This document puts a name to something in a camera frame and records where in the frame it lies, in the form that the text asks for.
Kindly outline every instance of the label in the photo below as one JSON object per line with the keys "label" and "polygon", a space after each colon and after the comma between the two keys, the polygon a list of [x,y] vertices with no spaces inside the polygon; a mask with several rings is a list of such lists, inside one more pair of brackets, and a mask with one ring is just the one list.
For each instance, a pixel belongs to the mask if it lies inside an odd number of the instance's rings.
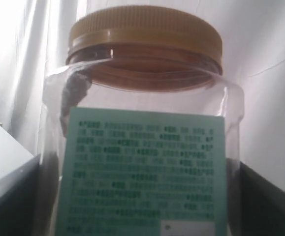
{"label": "label", "polygon": [[225,236],[224,119],[73,108],[56,236]]}

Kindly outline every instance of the white fabric backdrop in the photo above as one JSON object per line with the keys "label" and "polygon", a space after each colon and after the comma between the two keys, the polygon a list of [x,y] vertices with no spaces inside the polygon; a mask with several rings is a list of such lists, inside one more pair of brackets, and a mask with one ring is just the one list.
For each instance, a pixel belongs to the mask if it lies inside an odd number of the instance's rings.
{"label": "white fabric backdrop", "polygon": [[70,27],[107,6],[152,4],[222,35],[225,76],[245,91],[241,159],[285,191],[285,0],[0,0],[0,121],[38,153],[44,75],[64,65]]}

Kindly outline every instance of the jar neck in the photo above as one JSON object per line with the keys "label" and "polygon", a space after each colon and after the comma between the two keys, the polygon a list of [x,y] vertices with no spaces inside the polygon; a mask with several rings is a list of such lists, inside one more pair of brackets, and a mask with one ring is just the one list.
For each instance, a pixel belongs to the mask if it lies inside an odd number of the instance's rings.
{"label": "jar neck", "polygon": [[93,83],[126,90],[191,89],[213,83],[212,74],[222,73],[204,55],[150,45],[97,45],[76,52],[67,64],[85,61],[93,62],[85,69]]}

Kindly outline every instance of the dark surface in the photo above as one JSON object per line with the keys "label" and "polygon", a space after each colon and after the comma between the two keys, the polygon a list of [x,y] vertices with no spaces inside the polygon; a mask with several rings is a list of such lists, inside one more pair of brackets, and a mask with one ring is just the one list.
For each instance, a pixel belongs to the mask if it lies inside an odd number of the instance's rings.
{"label": "dark surface", "polygon": [[[29,236],[38,166],[0,198],[0,236]],[[243,236],[285,236],[285,193],[241,166]]]}

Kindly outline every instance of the jar lid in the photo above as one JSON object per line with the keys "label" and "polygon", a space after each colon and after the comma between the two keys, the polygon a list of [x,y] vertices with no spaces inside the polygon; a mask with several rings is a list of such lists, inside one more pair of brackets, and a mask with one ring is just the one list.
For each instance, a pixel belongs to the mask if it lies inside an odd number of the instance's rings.
{"label": "jar lid", "polygon": [[210,57],[222,66],[222,39],[202,19],[158,6],[120,6],[91,13],[76,22],[69,36],[70,57],[105,43],[172,47]]}

